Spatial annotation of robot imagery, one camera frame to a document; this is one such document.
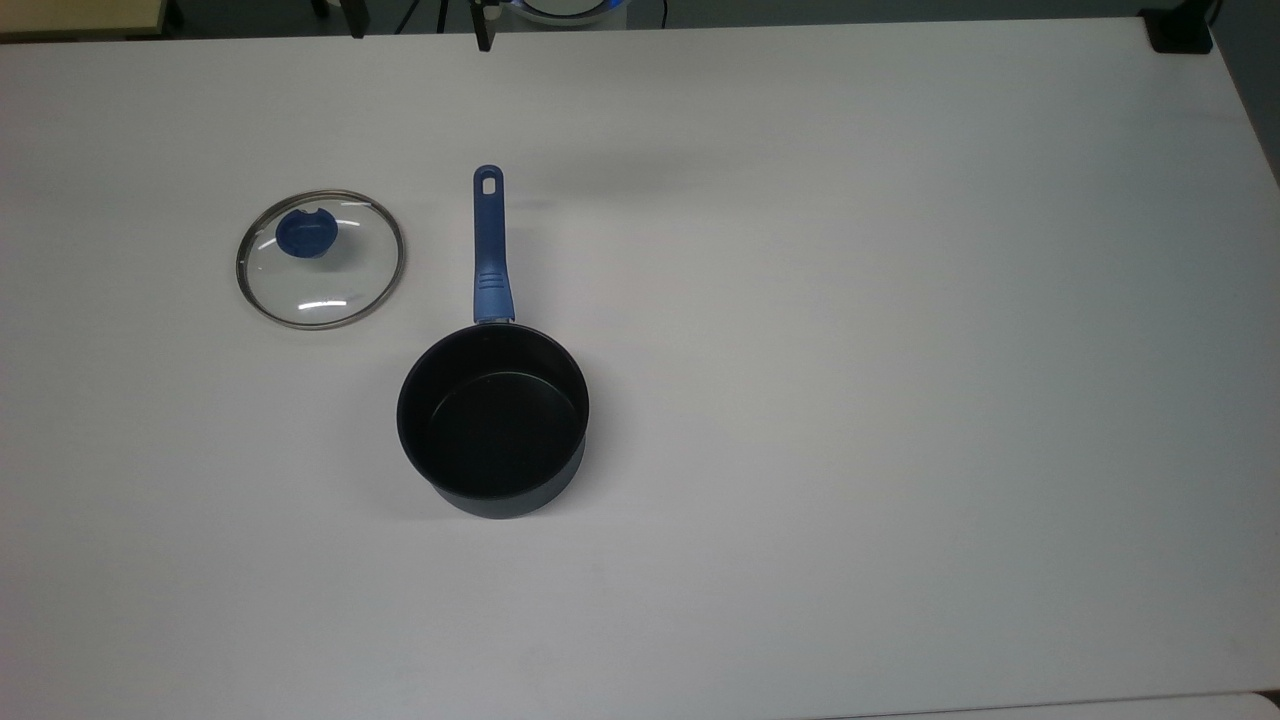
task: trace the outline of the black stand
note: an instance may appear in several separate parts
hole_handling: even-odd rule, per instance
[[[369,6],[365,0],[342,0],[342,14],[347,17],[351,36],[365,37],[369,32]]]
[[[1213,0],[1184,0],[1172,10],[1142,10],[1147,38],[1156,53],[1175,55],[1208,55],[1213,38],[1208,33],[1204,13]]]
[[[484,17],[485,8],[497,8],[498,0],[471,0],[471,27],[476,31],[476,45],[481,53],[493,47],[493,23]]]
[[[178,6],[178,0],[169,0],[164,5],[164,29],[182,29],[182,26],[187,24],[187,15],[182,14],[182,8]]]

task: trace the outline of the blue lid knob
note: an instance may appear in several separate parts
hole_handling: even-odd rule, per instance
[[[319,258],[338,238],[338,220],[324,208],[289,210],[275,225],[275,243],[294,258]]]

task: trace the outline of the saucepan handle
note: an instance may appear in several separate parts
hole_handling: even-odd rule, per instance
[[[511,323],[516,305],[507,278],[507,213],[503,206],[502,170],[481,165],[472,178],[476,215],[475,322]]]

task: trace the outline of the saucepan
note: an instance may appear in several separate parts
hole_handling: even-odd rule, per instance
[[[586,379],[558,342],[515,322],[502,170],[480,167],[472,186],[475,324],[417,360],[396,424],[410,462],[444,500],[481,518],[515,518],[573,479],[586,443]]]

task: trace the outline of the blue handle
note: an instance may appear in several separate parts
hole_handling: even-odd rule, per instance
[[[289,210],[275,225],[275,242],[287,255],[319,258],[338,238],[338,220],[325,210]]]
[[[486,179],[493,181],[493,192],[485,193]],[[516,319],[516,305],[511,300],[511,281],[507,279],[507,211],[502,200],[502,170],[497,165],[480,165],[472,183],[476,206],[475,320],[511,323]]]

